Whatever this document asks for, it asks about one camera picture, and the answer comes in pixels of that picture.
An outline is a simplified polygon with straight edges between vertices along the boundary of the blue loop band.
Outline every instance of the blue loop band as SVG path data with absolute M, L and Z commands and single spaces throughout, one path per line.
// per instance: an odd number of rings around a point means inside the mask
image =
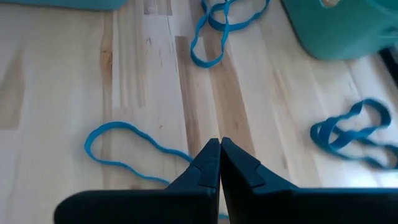
M 364 128 L 360 131 L 353 131 L 353 130 L 344 131 L 337 126 L 337 123 L 339 121 L 359 115 L 364 105 L 368 105 L 374 108 L 380 114 L 381 121 L 379 125 Z M 370 156 L 353 157 L 343 154 L 339 151 L 340 149 L 348 145 L 351 141 L 357 141 L 367 146 L 383 147 L 386 150 L 390 151 L 396 158 L 398 158 L 397 146 L 393 146 L 392 144 L 378 143 L 368 138 L 369 135 L 375 132 L 377 129 L 388 127 L 391 124 L 391 121 L 392 119 L 388 109 L 378 101 L 368 98 L 354 104 L 351 107 L 350 111 L 346 114 L 336 117 L 331 117 L 328 118 L 326 121 L 314 124 L 311 127 L 310 135 L 312 141 L 314 141 L 314 143 L 319 148 L 341 159 L 347 161 L 364 161 L 365 163 L 369 164 L 371 167 L 381 170 L 398 169 L 398 164 L 396 164 L 394 167 L 390 167 L 382 164 L 377 159 Z M 329 142 L 332 133 L 335 133 L 338 137 L 333 142 Z
M 191 58 L 192 58 L 193 62 L 196 65 L 198 65 L 199 67 L 210 68 L 210 67 L 216 65 L 217 63 L 219 63 L 224 57 L 225 43 L 228 38 L 229 32 L 244 29 L 247 26 L 249 26 L 251 22 L 259 19 L 263 15 L 263 13 L 266 11 L 266 9 L 268 8 L 268 5 L 271 0 L 265 0 L 265 2 L 266 2 L 265 6 L 261 9 L 261 11 L 255 13 L 250 19 L 248 19 L 244 22 L 237 23 L 237 24 L 229 24 L 229 21 L 228 21 L 229 7 L 232 3 L 236 2 L 236 1 L 238 1 L 238 0 L 229 0 L 229 1 L 225 0 L 224 3 L 215 4 L 213 7 L 211 7 L 209 9 L 209 7 L 206 4 L 206 0 L 201 0 L 201 6 L 205 12 L 205 15 L 199 19 L 199 22 L 195 28 L 195 36 L 191 43 Z M 216 11 L 224 11 L 225 23 L 219 22 L 213 17 L 213 15 Z M 221 43 L 220 43 L 221 54 L 216 59 L 208 61 L 208 62 L 203 61 L 202 59 L 198 58 L 193 51 L 196 44 L 198 43 L 200 30 L 206 24 L 206 22 L 209 22 L 209 25 L 212 28 L 223 32 L 223 36 L 221 38 Z
M 95 141 L 96 138 L 98 138 L 100 135 L 104 134 L 105 132 L 107 132 L 107 131 L 109 131 L 111 129 L 127 129 L 129 131 L 132 131 L 132 132 L 136 133 L 138 136 L 142 137 L 143 139 L 147 140 L 149 143 L 151 143 L 160 152 L 164 152 L 164 153 L 167 153 L 167 154 L 171 154 L 171 155 L 175 155 L 175 156 L 181 157 L 182 159 L 186 160 L 189 163 L 191 163 L 193 161 L 192 157 L 190 157 L 189 155 L 186 155 L 185 153 L 183 153 L 181 151 L 178 151 L 176 149 L 169 149 L 169 148 L 161 146 L 152 137 L 150 137 L 148 134 L 144 133 L 140 129 L 136 128 L 134 125 L 126 123 L 126 122 L 122 122 L 122 121 L 113 121 L 113 122 L 109 122 L 109 123 L 101 125 L 99 128 L 97 128 L 94 131 L 92 131 L 88 135 L 88 137 L 86 139 L 86 143 L 85 143 L 85 151 L 86 151 L 86 153 L 94 161 L 99 162 L 100 164 L 123 167 L 123 168 L 131 171 L 133 174 L 135 174 L 136 176 L 138 176 L 138 177 L 140 177 L 142 179 L 153 180 L 153 181 L 165 184 L 165 185 L 170 185 L 170 182 L 168 180 L 165 180 L 165 179 L 162 179 L 162 178 L 159 178 L 159 177 L 151 177 L 151 176 L 147 176 L 147 175 L 141 174 L 140 172 L 136 171 L 134 168 L 132 168 L 131 166 L 129 166 L 129 165 L 123 163 L 123 162 L 109 161 L 109 160 L 104 160 L 104 159 L 97 158 L 93 154 L 93 152 L 91 150 L 91 145 L 93 144 L 93 142 Z M 228 219 L 229 217 L 227 215 L 224 215 L 224 214 L 219 214 L 218 218 L 220 218 L 220 219 Z

